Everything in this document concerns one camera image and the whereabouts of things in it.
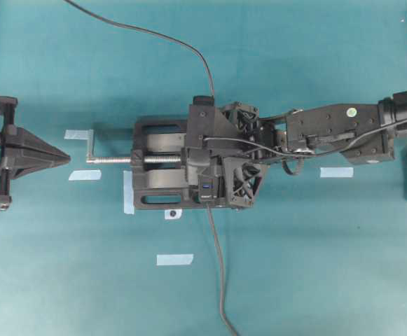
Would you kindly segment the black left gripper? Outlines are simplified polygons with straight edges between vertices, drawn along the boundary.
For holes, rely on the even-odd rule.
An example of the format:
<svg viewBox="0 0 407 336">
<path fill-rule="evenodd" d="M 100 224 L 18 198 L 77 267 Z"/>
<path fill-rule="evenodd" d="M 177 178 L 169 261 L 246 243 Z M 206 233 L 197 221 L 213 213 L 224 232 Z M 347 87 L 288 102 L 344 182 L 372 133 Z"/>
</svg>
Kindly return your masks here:
<svg viewBox="0 0 407 336">
<path fill-rule="evenodd" d="M 41 138 L 24 128 L 12 125 L 15 120 L 15 108 L 18 100 L 14 97 L 0 96 L 0 116 L 3 126 L 0 131 L 0 154 L 6 147 L 27 150 L 36 154 L 43 154 L 48 159 L 30 157 L 5 157 L 0 166 L 0 210 L 7 210 L 11 204 L 10 182 L 24 175 L 44 169 L 59 167 L 70 162 L 69 155 L 51 146 Z"/>
</svg>

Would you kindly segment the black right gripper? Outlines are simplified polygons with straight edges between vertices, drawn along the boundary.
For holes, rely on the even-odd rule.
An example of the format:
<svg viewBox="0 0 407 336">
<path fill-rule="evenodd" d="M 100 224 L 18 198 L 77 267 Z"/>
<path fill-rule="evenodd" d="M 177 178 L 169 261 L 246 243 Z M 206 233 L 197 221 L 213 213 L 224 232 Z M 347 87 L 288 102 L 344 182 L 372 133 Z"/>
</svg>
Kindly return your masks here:
<svg viewBox="0 0 407 336">
<path fill-rule="evenodd" d="M 252 207 L 268 167 L 258 163 L 250 144 L 258 127 L 258 109 L 234 102 L 222 107 L 189 106 L 185 136 L 186 180 L 204 207 Z M 220 196 L 212 202 L 198 199 L 200 176 L 219 177 Z"/>
</svg>

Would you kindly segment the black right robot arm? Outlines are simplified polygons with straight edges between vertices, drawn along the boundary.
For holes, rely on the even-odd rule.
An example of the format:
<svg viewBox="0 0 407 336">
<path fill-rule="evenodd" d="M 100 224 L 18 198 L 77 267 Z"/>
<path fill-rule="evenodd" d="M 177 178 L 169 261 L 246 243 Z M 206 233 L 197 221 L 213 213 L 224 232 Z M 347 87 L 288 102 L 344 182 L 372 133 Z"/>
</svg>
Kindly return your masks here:
<svg viewBox="0 0 407 336">
<path fill-rule="evenodd" d="M 248 208 L 273 164 L 296 176 L 306 160 L 332 154 L 353 165 L 390 161 L 397 137 L 407 137 L 407 91 L 377 104 L 332 104 L 267 118 L 253 106 L 217 108 L 211 97 L 197 96 L 185 137 L 186 181 L 204 207 Z"/>
</svg>

